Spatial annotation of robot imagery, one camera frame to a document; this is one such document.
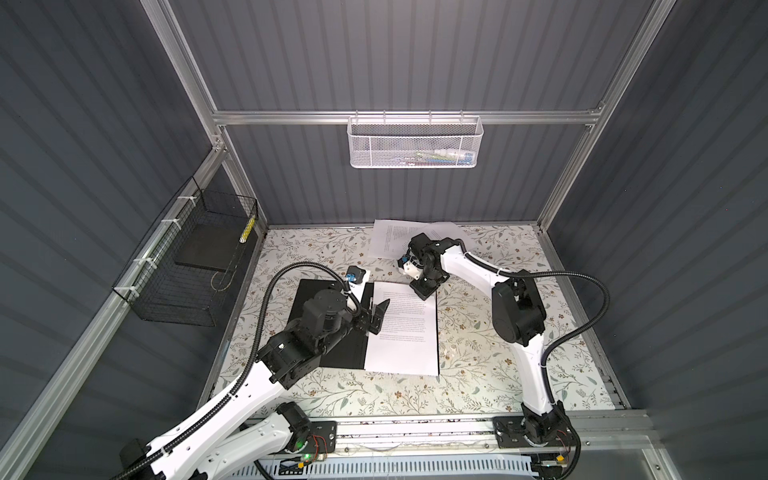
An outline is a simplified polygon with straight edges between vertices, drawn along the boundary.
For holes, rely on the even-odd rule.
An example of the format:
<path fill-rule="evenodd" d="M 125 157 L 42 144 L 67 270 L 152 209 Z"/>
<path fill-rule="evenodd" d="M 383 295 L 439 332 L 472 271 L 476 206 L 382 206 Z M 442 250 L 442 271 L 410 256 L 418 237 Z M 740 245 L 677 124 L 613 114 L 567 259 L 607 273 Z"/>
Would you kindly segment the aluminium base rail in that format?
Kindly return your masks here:
<path fill-rule="evenodd" d="M 660 437 L 643 410 L 576 410 L 568 413 L 584 453 L 644 450 Z M 451 455 L 484 452 L 531 457 L 557 453 L 573 455 L 573 437 L 536 446 L 523 438 L 520 414 L 459 414 L 317 418 L 312 430 L 289 439 L 289 457 L 333 454 L 337 457 L 372 455 Z"/>

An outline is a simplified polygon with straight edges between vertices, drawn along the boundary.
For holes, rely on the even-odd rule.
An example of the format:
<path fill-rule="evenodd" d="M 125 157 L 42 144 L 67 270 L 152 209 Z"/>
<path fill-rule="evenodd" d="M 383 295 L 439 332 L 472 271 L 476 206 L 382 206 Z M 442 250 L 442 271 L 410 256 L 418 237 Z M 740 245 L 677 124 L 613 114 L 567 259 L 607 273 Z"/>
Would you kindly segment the yellow marker in black basket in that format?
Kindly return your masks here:
<path fill-rule="evenodd" d="M 251 232 L 253 231 L 253 228 L 254 228 L 255 224 L 256 224 L 256 216 L 252 215 L 248 219 L 246 225 L 244 226 L 244 228 L 243 228 L 243 230 L 242 230 L 242 232 L 241 232 L 241 234 L 239 236 L 239 243 L 240 244 L 245 244 L 248 241 L 248 238 L 249 238 Z"/>

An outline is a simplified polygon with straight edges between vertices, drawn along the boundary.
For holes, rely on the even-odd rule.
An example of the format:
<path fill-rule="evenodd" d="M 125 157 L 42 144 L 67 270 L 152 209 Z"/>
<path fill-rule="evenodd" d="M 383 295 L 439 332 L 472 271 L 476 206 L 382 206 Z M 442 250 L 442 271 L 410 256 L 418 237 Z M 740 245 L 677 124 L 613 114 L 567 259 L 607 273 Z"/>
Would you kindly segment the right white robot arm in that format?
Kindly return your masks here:
<path fill-rule="evenodd" d="M 505 270 L 474 256 L 460 239 L 432 240 L 424 233 L 412 237 L 397 265 L 411 278 L 411 289 L 423 301 L 453 276 L 487 295 L 492 326 L 512 345 L 515 356 L 526 439 L 534 446 L 544 446 L 567 429 L 562 409 L 548 393 L 541 366 L 547 314 L 528 271 Z"/>

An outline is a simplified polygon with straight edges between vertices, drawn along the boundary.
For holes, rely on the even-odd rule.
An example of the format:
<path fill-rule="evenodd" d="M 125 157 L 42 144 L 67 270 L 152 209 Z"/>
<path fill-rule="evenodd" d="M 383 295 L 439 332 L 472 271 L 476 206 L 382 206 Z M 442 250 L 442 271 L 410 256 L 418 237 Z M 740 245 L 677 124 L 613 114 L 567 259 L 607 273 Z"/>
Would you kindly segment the printed sheet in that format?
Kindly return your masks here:
<path fill-rule="evenodd" d="M 370 237 L 368 256 L 397 260 L 407 251 L 411 239 L 423 224 L 402 220 L 376 220 Z"/>
<path fill-rule="evenodd" d="M 382 329 L 368 337 L 364 369 L 374 373 L 437 377 L 436 296 L 422 300 L 407 284 L 375 282 L 373 303 L 389 300 Z"/>

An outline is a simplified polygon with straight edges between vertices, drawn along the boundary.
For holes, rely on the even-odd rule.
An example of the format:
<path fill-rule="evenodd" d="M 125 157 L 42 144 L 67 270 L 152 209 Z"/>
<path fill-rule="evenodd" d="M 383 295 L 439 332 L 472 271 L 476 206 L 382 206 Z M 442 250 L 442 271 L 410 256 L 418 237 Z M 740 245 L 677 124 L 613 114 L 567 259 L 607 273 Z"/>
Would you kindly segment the floral table mat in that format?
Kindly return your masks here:
<path fill-rule="evenodd" d="M 550 256 L 532 225 L 462 226 L 477 256 L 505 269 L 548 271 Z M 369 257 L 372 227 L 273 229 L 265 240 L 244 305 L 225 349 L 223 366 L 215 367 L 207 400 L 243 370 L 257 333 L 264 290 L 285 265 L 315 261 L 343 274 L 352 264 L 372 272 L 373 281 L 407 283 L 395 262 Z M 261 344 L 287 322 L 299 280 L 329 279 L 313 269 L 283 277 L 273 293 Z M 537 280 L 548 314 L 546 344 L 575 327 L 558 279 Z M 491 324 L 489 298 L 452 277 L 437 292 L 439 377 L 367 373 L 318 368 L 287 394 L 312 417 L 496 414 L 517 412 L 522 381 L 512 346 L 502 342 Z M 556 399 L 572 410 L 612 410 L 614 401 L 583 337 L 559 347 L 549 357 L 548 373 Z"/>

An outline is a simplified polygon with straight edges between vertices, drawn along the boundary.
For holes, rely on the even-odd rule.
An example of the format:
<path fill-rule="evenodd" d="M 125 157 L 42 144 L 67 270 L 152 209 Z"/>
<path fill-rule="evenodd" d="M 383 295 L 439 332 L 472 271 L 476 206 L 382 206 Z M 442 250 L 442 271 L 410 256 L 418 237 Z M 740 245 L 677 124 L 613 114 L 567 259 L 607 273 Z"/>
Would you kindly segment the black pad in basket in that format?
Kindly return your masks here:
<path fill-rule="evenodd" d="M 177 265 L 225 272 L 234 264 L 240 232 L 223 226 L 197 224 L 174 256 Z"/>

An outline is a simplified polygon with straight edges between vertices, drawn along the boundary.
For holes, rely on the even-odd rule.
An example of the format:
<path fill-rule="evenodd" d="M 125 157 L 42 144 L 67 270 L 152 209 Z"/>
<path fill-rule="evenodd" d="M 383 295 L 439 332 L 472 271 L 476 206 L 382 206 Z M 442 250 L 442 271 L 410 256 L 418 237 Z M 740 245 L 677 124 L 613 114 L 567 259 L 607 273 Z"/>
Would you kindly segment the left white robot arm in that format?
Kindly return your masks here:
<path fill-rule="evenodd" d="M 276 406 L 256 425 L 241 426 L 317 369 L 349 333 L 380 332 L 389 303 L 366 308 L 362 295 L 355 289 L 316 293 L 229 386 L 166 433 L 124 447 L 119 478 L 223 479 L 268 454 L 302 450 L 311 422 L 294 402 Z"/>

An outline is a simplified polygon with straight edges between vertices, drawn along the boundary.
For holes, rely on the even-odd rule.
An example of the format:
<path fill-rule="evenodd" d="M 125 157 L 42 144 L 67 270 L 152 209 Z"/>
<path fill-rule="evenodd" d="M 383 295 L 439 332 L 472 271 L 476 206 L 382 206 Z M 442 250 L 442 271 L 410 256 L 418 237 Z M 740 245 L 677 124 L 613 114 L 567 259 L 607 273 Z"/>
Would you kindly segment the printed sheet near left arm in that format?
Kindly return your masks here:
<path fill-rule="evenodd" d="M 423 226 L 422 230 L 434 241 L 450 238 L 453 240 L 462 240 L 467 249 L 471 249 L 475 246 L 469 234 L 459 225 L 451 222 L 427 223 Z"/>

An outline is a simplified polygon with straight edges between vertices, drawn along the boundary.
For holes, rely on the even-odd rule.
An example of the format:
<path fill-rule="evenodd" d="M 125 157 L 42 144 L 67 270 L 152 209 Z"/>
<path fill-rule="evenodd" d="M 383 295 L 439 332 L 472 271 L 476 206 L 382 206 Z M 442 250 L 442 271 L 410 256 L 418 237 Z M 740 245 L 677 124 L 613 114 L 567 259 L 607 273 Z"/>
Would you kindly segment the grey folder with black inside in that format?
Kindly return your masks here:
<path fill-rule="evenodd" d="M 368 310 L 354 324 L 341 285 L 302 279 L 289 314 L 310 344 L 324 347 L 321 367 L 372 373 L 437 377 L 437 304 L 422 300 L 406 284 L 357 284 L 360 305 Z"/>

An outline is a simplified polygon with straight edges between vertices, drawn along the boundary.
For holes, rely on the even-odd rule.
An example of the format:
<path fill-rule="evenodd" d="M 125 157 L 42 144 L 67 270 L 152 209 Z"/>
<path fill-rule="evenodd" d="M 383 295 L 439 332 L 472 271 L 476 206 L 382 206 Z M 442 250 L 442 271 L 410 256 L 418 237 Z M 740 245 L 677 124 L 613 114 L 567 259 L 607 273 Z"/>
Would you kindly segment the pens in white basket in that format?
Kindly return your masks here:
<path fill-rule="evenodd" d="M 401 165 L 454 165 L 469 166 L 476 164 L 476 153 L 463 149 L 438 149 L 432 151 L 412 151 L 395 156 L 392 159 Z"/>

